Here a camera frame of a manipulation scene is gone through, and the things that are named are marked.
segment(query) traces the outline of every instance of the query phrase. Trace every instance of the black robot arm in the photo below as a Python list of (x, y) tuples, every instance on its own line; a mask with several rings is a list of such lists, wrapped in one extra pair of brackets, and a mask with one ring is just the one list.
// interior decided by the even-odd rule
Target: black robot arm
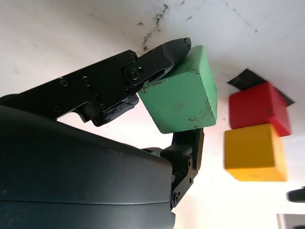
[(0, 99), (1, 229), (172, 229), (200, 169), (203, 129), (166, 149), (137, 149), (56, 122), (78, 113), (101, 126), (132, 109), (145, 81), (183, 61), (190, 39), (140, 58), (126, 51)]

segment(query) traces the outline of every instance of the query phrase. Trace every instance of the bolt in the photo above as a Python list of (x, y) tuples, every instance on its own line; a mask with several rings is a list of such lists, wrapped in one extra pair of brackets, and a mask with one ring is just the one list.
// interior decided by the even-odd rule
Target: bolt
[(106, 108), (106, 105), (103, 104), (103, 103), (99, 103), (99, 106), (100, 106), (100, 108), (101, 108), (102, 110), (104, 110), (104, 109)]
[(178, 203), (178, 200), (179, 200), (178, 193), (175, 192), (175, 193), (173, 194), (173, 203), (174, 203), (174, 204)]
[(64, 78), (59, 78), (59, 83), (61, 86), (66, 87), (68, 85), (68, 81), (65, 80)]
[(84, 84), (85, 84), (87, 87), (89, 87), (89, 86), (91, 85), (91, 82), (90, 82), (90, 80), (89, 80), (89, 78), (88, 78), (87, 76), (84, 76), (84, 77), (82, 78), (82, 80), (84, 81)]
[(134, 55), (130, 55), (130, 59), (131, 59), (132, 62), (135, 62), (137, 60), (137, 58), (135, 58)]
[(137, 80), (139, 78), (139, 73), (135, 69), (130, 69), (129, 70), (129, 76), (132, 80)]
[(59, 105), (56, 105), (54, 108), (53, 108), (54, 112), (55, 113), (60, 113), (61, 112), (61, 107)]

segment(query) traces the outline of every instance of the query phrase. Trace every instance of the yellow wooden cube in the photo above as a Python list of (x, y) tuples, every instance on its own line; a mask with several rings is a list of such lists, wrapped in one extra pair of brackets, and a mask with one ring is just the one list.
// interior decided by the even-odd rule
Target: yellow wooden cube
[(272, 124), (226, 131), (224, 168), (240, 181), (286, 181), (282, 141)]

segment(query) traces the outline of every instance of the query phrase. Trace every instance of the red block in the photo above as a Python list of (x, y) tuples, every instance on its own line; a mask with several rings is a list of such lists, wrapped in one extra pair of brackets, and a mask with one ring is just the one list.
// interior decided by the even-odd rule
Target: red block
[(272, 123), (278, 134), (291, 135), (286, 102), (269, 82), (230, 95), (232, 129)]

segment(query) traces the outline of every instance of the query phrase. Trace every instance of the white wall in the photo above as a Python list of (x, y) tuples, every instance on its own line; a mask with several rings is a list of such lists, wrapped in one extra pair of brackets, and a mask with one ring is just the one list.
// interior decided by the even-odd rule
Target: white wall
[[(19, 93), (127, 49), (143, 53), (170, 39), (205, 46), (219, 92), (218, 124), (205, 129), (202, 169), (174, 210), (177, 229), (276, 228), (275, 213), (305, 213), (285, 193), (305, 184), (305, 1), (303, 0), (1, 0), (0, 96)], [(154, 16), (168, 9), (156, 29)], [(143, 44), (144, 37), (151, 37)], [(296, 101), (284, 138), (290, 182), (241, 183), (223, 170), (229, 129), (225, 82), (245, 68)], [(61, 121), (136, 147), (167, 147), (142, 104), (96, 128), (75, 114)]]

